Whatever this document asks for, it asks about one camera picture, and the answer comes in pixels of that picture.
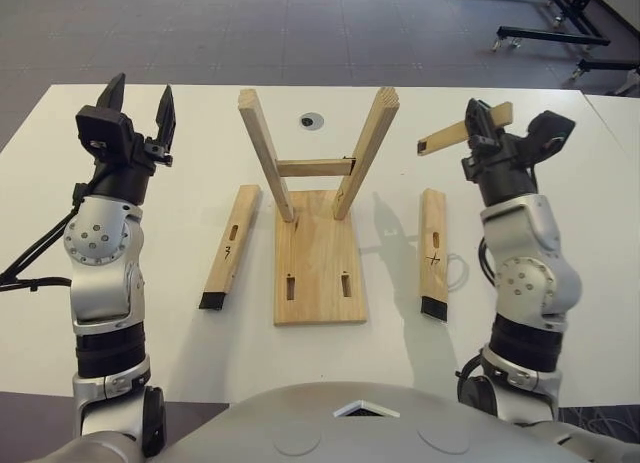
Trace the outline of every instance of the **wooden leg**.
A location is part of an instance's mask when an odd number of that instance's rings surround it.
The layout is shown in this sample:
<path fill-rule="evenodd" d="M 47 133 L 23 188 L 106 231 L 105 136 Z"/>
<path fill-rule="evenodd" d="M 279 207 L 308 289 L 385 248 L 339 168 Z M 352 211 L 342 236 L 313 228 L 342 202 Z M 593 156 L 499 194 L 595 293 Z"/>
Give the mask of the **wooden leg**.
<path fill-rule="evenodd" d="M 351 203 L 353 203 L 399 107 L 398 95 L 394 88 L 380 88 L 378 90 L 353 151 L 353 158 L 356 160 L 353 170 L 350 175 L 342 178 L 342 183 L 333 202 L 333 216 L 336 220 L 343 219 L 349 212 Z"/>
<path fill-rule="evenodd" d="M 491 119 L 496 128 L 513 123 L 513 105 L 510 102 L 491 108 Z M 418 156 L 428 155 L 434 151 L 443 150 L 451 145 L 461 143 L 469 139 L 467 127 L 464 121 L 443 128 L 432 135 L 418 140 Z"/>
<path fill-rule="evenodd" d="M 421 312 L 447 321 L 447 227 L 445 195 L 427 189 L 422 194 L 420 223 Z"/>
<path fill-rule="evenodd" d="M 249 235 L 251 217 L 258 202 L 260 187 L 242 185 L 227 221 L 209 278 L 202 293 L 201 309 L 222 309 L 224 297 L 231 291 L 236 270 Z"/>
<path fill-rule="evenodd" d="M 284 221 L 293 221 L 291 196 L 287 184 L 278 173 L 276 152 L 256 90 L 242 90 L 240 92 L 238 110 L 247 127 L 247 133 L 249 133 L 251 143 L 256 150 L 264 175 L 267 177 L 267 183 L 269 183 L 280 215 Z"/>
<path fill-rule="evenodd" d="M 355 160 L 278 160 L 278 173 L 285 176 L 345 176 L 351 174 Z"/>

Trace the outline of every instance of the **wooden plank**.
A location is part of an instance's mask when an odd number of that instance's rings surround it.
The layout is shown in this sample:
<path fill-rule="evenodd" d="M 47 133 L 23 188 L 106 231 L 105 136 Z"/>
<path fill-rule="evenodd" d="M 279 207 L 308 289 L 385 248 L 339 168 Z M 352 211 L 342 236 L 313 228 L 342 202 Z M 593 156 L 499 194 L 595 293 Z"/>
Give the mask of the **wooden plank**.
<path fill-rule="evenodd" d="M 284 221 L 293 221 L 293 207 L 287 184 L 280 178 L 276 165 L 276 151 L 273 148 L 271 134 L 264 119 L 262 106 L 256 90 L 242 90 L 238 97 L 238 110 L 247 127 L 247 133 L 256 150 L 262 170 L 276 200 L 276 205 Z"/>
<path fill-rule="evenodd" d="M 231 291 L 238 265 L 244 253 L 251 217 L 258 203 L 259 195 L 260 187 L 258 185 L 242 185 L 238 189 L 227 227 L 222 234 L 218 252 L 204 286 L 200 308 L 222 309 L 224 297 Z"/>
<path fill-rule="evenodd" d="M 355 160 L 278 160 L 278 173 L 286 176 L 344 176 L 351 174 Z"/>
<path fill-rule="evenodd" d="M 420 296 L 422 313 L 447 321 L 447 227 L 445 195 L 427 189 L 422 194 L 420 223 Z"/>
<path fill-rule="evenodd" d="M 276 325 L 367 319 L 351 214 L 333 218 L 336 191 L 291 193 L 295 221 L 276 217 Z"/>
<path fill-rule="evenodd" d="M 491 108 L 491 118 L 496 128 L 513 123 L 513 104 L 507 101 L 501 105 Z M 443 150 L 449 146 L 467 141 L 469 134 L 464 121 L 448 126 L 432 135 L 425 136 L 418 140 L 418 156 L 425 156 L 435 151 Z"/>
<path fill-rule="evenodd" d="M 351 203 L 353 203 L 399 107 L 398 95 L 394 88 L 380 88 L 378 90 L 353 151 L 356 163 L 351 174 L 342 178 L 336 200 L 333 203 L 333 216 L 337 220 L 341 220 L 349 212 Z"/>

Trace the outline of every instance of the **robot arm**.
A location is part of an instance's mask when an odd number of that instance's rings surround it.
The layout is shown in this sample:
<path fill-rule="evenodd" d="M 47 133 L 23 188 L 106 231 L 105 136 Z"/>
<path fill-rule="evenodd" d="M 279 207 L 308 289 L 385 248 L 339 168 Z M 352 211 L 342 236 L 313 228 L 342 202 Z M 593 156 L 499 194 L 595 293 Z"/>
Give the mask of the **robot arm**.
<path fill-rule="evenodd" d="M 76 438 L 59 450 L 31 463 L 143 463 L 139 446 L 131 438 L 104 431 Z"/>
<path fill-rule="evenodd" d="M 175 112 L 167 87 L 156 117 L 158 137 L 145 138 L 120 112 L 123 93 L 121 74 L 96 106 L 85 106 L 76 116 L 80 141 L 95 157 L 96 170 L 89 187 L 76 187 L 80 205 L 65 228 L 64 247 L 73 270 L 75 436 L 92 435 L 78 444 L 93 448 L 98 435 L 125 435 L 142 457 L 164 446 L 165 414 L 162 390 L 146 386 L 151 364 L 144 344 L 139 206 L 156 163 L 172 163 Z M 114 446 L 114 439 L 108 436 L 104 448 Z"/>
<path fill-rule="evenodd" d="M 562 256 L 560 233 L 547 199 L 538 194 L 533 167 L 562 149 L 575 124 L 547 111 L 520 138 L 496 129 L 489 107 L 471 100 L 466 125 L 473 136 L 471 156 L 462 165 L 487 206 L 481 218 L 495 260 L 498 300 L 491 340 L 479 357 L 484 375 L 463 375 L 468 379 L 458 397 L 512 423 L 553 420 L 566 313 L 578 302 L 581 283 Z"/>

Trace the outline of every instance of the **rectangular slot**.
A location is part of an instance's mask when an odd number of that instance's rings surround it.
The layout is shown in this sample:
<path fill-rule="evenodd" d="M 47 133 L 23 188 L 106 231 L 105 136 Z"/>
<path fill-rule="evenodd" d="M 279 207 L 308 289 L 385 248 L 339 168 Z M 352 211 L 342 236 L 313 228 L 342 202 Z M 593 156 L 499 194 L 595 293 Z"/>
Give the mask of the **rectangular slot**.
<path fill-rule="evenodd" d="M 351 298 L 351 279 L 349 275 L 342 275 L 342 296 Z"/>
<path fill-rule="evenodd" d="M 296 292 L 296 279 L 293 276 L 287 276 L 287 300 L 293 301 Z"/>
<path fill-rule="evenodd" d="M 235 240 L 237 233 L 238 233 L 238 225 L 233 225 L 231 227 L 231 232 L 229 233 L 229 241 Z"/>

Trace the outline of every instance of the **caster wheel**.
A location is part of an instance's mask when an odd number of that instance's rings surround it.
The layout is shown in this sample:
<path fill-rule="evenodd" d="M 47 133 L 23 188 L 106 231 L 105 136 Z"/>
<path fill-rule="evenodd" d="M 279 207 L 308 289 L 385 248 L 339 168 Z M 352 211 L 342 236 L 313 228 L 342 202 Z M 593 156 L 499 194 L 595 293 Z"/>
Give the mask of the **caster wheel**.
<path fill-rule="evenodd" d="M 571 74 L 571 79 L 573 81 L 577 80 L 578 78 L 580 78 L 582 75 L 584 75 L 584 70 L 577 68 L 572 74 Z"/>

